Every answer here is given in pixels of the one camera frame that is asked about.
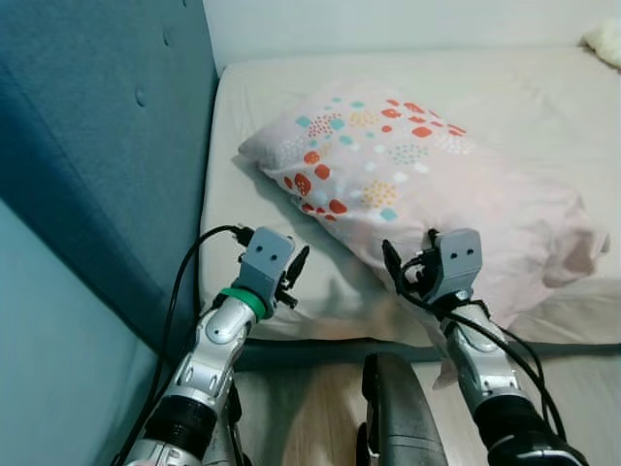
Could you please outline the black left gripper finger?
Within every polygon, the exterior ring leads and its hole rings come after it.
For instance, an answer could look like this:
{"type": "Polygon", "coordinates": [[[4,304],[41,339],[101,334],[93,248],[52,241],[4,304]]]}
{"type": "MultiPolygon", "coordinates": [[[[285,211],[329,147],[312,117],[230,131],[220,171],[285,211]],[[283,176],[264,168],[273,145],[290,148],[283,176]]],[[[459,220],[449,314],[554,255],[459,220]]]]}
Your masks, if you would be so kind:
{"type": "Polygon", "coordinates": [[[289,261],[287,267],[283,272],[283,289],[292,288],[296,284],[298,277],[301,276],[303,268],[305,268],[306,261],[310,253],[310,246],[302,246],[296,254],[294,254],[291,261],[289,261]]]}

